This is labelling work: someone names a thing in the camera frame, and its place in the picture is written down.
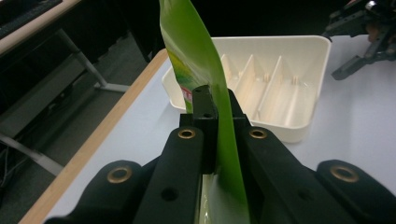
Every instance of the wooden table edge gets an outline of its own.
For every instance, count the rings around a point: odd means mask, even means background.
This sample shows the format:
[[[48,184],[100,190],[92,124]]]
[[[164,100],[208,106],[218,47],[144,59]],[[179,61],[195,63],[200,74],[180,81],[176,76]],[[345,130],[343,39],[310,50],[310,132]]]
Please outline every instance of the wooden table edge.
[[[64,192],[69,188],[73,180],[95,153],[97,148],[99,148],[103,143],[107,135],[111,132],[140,92],[146,87],[166,59],[167,52],[165,49],[162,49],[148,64],[129,90],[125,92],[116,105],[111,109],[70,162],[67,163],[61,173],[54,179],[40,198],[30,208],[20,223],[32,224],[44,222],[44,219],[52,207],[59,201]]]

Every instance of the white tray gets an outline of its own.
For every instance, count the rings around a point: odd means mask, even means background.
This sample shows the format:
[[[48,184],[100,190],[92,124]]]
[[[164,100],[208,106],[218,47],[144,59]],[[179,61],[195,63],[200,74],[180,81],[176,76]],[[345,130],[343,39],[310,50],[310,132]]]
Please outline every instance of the white tray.
[[[299,142],[314,115],[330,41],[321,36],[214,37],[226,76],[244,113],[255,126],[281,141]],[[163,76],[171,105],[185,105],[173,68]]]

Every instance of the tray divider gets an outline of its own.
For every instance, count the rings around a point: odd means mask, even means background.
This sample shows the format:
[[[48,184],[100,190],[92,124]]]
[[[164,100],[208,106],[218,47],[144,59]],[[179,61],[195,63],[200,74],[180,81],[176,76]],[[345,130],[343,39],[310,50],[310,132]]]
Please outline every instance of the tray divider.
[[[271,78],[262,68],[258,56],[251,54],[234,91],[239,104],[248,117],[254,116],[257,111],[270,80]]]
[[[233,64],[228,54],[222,54],[220,60],[223,66],[224,76],[227,80],[227,87],[228,89],[234,91],[240,79],[239,71]]]
[[[282,85],[283,82],[283,57],[281,55],[278,56],[277,61],[276,61],[276,66],[274,68],[274,71],[271,75],[271,80],[268,83],[268,88],[266,88],[264,94],[262,95],[262,98],[260,100],[260,103],[257,107],[256,114],[253,117],[255,120],[260,120],[263,121],[267,117],[271,117],[271,114],[268,114],[265,107],[265,104],[271,104],[272,102],[266,101],[267,98],[271,99],[270,94],[272,95],[277,95],[277,91],[271,91],[271,89],[276,88],[276,86]]]

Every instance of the green plastic bag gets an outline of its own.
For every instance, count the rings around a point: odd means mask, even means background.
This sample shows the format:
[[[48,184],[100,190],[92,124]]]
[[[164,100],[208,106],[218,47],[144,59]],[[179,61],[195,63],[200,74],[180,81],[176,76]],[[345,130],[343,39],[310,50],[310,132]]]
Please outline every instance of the green plastic bag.
[[[217,171],[209,178],[213,181],[208,181],[211,184],[206,195],[210,222],[249,223],[230,98],[219,55],[190,0],[160,0],[160,5],[163,40],[183,91],[187,112],[193,110],[191,91],[202,85],[209,85],[219,112]]]

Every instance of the table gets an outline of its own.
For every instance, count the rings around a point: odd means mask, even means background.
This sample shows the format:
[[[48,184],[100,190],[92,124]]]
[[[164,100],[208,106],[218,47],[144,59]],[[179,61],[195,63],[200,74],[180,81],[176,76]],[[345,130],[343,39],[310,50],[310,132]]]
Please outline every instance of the table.
[[[330,72],[365,51],[366,36],[335,37],[309,135],[286,144],[305,166],[338,159],[358,165],[396,194],[396,63],[363,67],[343,81]],[[162,76],[171,67],[160,51],[131,88],[65,166],[21,223],[71,212],[85,186],[106,164],[145,164],[161,154],[179,112],[170,106]]]

